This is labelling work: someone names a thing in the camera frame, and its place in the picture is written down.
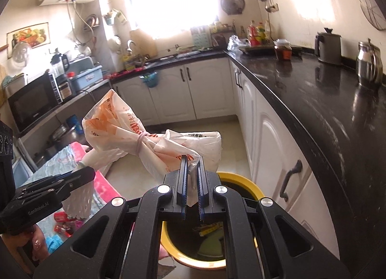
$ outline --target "yellow rim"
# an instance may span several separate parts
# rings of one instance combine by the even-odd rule
[[[234,183],[238,186],[247,190],[255,200],[259,200],[264,197],[263,192],[259,189],[256,184],[254,184],[251,180],[240,176],[238,174],[234,174],[231,172],[218,172],[220,176],[220,180],[224,182]],[[167,222],[164,221],[162,224],[162,232],[161,232],[161,244],[163,247],[169,252],[171,256],[173,256],[178,262],[183,265],[198,268],[198,269],[222,269],[225,268],[225,259],[217,260],[215,262],[205,262],[203,260],[194,259],[186,256],[182,252],[180,252],[174,244],[171,242],[169,238],[169,234],[167,232]]]

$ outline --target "hanging blue basket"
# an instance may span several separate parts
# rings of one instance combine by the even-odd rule
[[[150,74],[141,75],[140,78],[141,78],[142,82],[147,85],[148,88],[154,88],[158,85],[159,79],[158,79],[158,72],[157,71],[150,73]]]

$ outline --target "fruit picture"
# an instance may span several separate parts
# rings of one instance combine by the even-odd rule
[[[31,25],[29,27],[7,33],[8,58],[12,57],[13,48],[21,41],[25,41],[32,48],[51,43],[48,22]]]

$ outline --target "black microwave door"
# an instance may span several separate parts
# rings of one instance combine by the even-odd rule
[[[20,132],[58,105],[48,74],[28,83],[8,101]]]

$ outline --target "tile floor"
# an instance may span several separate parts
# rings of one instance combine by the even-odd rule
[[[228,171],[250,178],[247,153],[239,122],[184,122],[180,126],[173,125],[177,132],[218,131],[221,134],[222,151],[219,171]],[[140,159],[134,155],[126,155],[111,166],[107,176],[111,185],[126,199],[141,197],[148,189],[159,182],[154,179],[142,165]],[[162,261],[164,265],[172,265],[171,258]],[[175,263],[177,268],[165,279],[222,279],[226,278],[225,271],[200,271]]]

